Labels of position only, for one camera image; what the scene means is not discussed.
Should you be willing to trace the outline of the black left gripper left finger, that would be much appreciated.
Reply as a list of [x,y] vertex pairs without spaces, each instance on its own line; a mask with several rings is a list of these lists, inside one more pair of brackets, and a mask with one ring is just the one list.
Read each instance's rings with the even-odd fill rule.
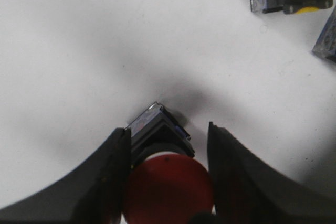
[[2,208],[1,223],[120,223],[130,163],[130,130],[117,128],[65,177]]

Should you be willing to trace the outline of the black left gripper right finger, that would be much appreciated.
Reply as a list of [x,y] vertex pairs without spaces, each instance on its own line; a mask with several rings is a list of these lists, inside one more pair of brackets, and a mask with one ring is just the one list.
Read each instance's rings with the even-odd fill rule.
[[335,223],[334,200],[276,171],[212,122],[207,157],[224,223]]

